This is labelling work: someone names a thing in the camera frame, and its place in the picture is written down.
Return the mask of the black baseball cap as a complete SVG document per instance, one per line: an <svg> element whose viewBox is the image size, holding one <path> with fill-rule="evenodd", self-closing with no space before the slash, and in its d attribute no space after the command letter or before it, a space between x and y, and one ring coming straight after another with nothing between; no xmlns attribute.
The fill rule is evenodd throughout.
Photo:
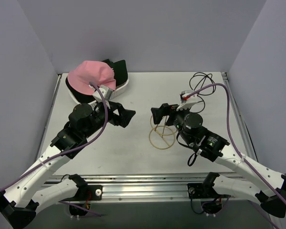
<svg viewBox="0 0 286 229"><path fill-rule="evenodd" d="M82 94L82 93L76 91L74 88L72 88L71 85L69 84L69 81L67 78L65 79L65 83L66 83L66 86L67 86L69 92L71 93L71 95L74 97L74 99L77 102L90 104L90 103L93 103L96 101L92 95Z"/></svg>

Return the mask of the pink bucket hat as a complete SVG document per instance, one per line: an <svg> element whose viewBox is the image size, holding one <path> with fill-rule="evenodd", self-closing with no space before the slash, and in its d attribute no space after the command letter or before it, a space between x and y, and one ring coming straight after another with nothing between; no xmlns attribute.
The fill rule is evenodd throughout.
<svg viewBox="0 0 286 229"><path fill-rule="evenodd" d="M83 61L76 69L68 73L67 80L75 91L84 95L94 93L94 89L90 87L90 82L97 86L104 85L113 90L116 89L113 69L100 61Z"/></svg>

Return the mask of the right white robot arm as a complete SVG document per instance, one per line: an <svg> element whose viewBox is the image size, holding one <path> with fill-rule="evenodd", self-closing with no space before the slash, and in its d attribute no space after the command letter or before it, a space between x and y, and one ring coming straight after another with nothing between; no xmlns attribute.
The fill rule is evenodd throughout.
<svg viewBox="0 0 286 229"><path fill-rule="evenodd" d="M177 136L184 140L183 147L193 150L188 159L192 166L200 156L236 172L245 181L233 181L218 173L208 174L202 185L208 197L230 195L241 197L260 205L268 214L277 218L286 215L286 173L267 168L252 158L238 153L230 141L203 127L203 118L178 105L162 104L151 108L154 124L167 116L167 126L174 126Z"/></svg>

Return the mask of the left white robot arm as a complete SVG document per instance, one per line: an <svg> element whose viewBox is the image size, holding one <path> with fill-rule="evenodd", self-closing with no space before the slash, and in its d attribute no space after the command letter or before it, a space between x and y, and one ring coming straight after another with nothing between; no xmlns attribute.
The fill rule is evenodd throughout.
<svg viewBox="0 0 286 229"><path fill-rule="evenodd" d="M85 200L89 189L79 175L48 188L41 186L63 165L71 161L95 132L101 133L107 123L125 128L136 114L120 103L99 103L96 108L79 104L68 116L64 128L51 141L38 160L11 186L0 190L0 213L14 229L28 226L36 215L59 201Z"/></svg>

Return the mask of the white perforated plastic basket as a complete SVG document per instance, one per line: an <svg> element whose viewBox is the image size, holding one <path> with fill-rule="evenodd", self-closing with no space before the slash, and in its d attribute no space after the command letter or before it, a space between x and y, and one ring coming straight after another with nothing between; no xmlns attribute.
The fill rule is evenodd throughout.
<svg viewBox="0 0 286 229"><path fill-rule="evenodd" d="M127 89L127 86L128 86L128 83L129 83L129 79L126 81L126 83L120 87L118 87L115 91L113 91L110 99L112 100L113 98L121 95L122 93L124 93ZM69 92L68 90L68 93L70 95L70 97L72 98L72 100L76 103L76 104L80 104L79 102L77 102L74 97L71 95L71 93ZM95 107L96 106L96 103L97 101L93 102L93 103L90 103L89 105L91 105L92 107Z"/></svg>

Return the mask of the dark green baseball cap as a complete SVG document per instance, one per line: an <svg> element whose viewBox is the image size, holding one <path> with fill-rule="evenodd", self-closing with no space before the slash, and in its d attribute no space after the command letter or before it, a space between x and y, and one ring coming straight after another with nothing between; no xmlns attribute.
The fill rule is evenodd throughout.
<svg viewBox="0 0 286 229"><path fill-rule="evenodd" d="M112 62L109 59L103 60L102 62L108 64L114 71L114 78L116 80L116 88L124 85L128 80L128 71L126 67L126 61L120 60Z"/></svg>

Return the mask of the aluminium front rail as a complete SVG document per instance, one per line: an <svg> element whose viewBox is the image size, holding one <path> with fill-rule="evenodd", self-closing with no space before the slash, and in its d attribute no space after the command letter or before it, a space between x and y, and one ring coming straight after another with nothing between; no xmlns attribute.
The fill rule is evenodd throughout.
<svg viewBox="0 0 286 229"><path fill-rule="evenodd" d="M83 175L102 186L101 203L171 202L188 200L187 185L201 183L206 173L159 175Z"/></svg>

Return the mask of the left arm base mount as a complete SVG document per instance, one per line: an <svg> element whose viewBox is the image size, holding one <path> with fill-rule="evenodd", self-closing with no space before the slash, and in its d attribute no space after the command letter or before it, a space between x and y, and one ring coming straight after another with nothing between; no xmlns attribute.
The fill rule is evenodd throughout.
<svg viewBox="0 0 286 229"><path fill-rule="evenodd" d="M63 181L73 181L76 185L76 192L73 196L63 199L63 202L83 202L81 204L68 205L69 213L72 218L83 218L83 217L101 217L102 214L92 212L91 201L102 200L103 186L98 184L89 185L84 178L78 174L69 175L66 174L62 177Z"/></svg>

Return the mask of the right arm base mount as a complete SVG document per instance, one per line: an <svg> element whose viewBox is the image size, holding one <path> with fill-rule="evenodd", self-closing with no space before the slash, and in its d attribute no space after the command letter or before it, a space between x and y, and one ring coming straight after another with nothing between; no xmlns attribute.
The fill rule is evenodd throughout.
<svg viewBox="0 0 286 229"><path fill-rule="evenodd" d="M187 191L190 199L190 207L194 214L205 214L207 217L216 217L226 206L231 196L218 194L214 190L215 179L220 174L210 172L202 183L188 183ZM212 199L211 201L201 202L201 211L198 212L194 209L194 199Z"/></svg>

